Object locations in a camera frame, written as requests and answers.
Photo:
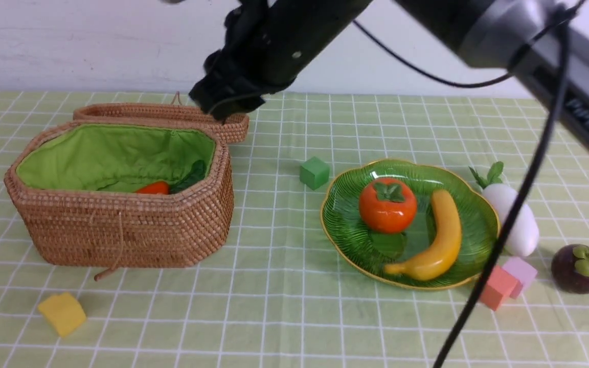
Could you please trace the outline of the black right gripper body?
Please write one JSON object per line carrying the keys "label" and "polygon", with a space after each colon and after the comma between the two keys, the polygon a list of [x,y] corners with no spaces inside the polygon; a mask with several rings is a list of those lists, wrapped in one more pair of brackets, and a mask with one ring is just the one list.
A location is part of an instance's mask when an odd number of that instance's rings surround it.
{"label": "black right gripper body", "polygon": [[205,75],[190,89],[190,100],[216,121],[226,123],[235,114],[248,114],[264,104],[264,94],[291,86],[295,75],[285,81],[267,81],[253,70],[254,55],[271,42],[262,30],[269,15],[268,1],[241,1],[224,20],[224,46],[203,64]]}

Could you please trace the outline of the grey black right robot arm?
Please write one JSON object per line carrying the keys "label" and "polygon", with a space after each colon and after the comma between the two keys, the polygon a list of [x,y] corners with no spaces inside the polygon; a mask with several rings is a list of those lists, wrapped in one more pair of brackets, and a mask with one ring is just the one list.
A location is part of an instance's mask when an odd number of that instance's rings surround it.
{"label": "grey black right robot arm", "polygon": [[[356,19],[368,1],[242,1],[227,14],[225,44],[204,62],[190,98],[217,120],[255,111],[285,90]],[[560,119],[589,150],[589,38],[561,30],[555,1],[400,1],[466,65],[505,69],[544,106],[558,90],[561,36],[570,40]]]}

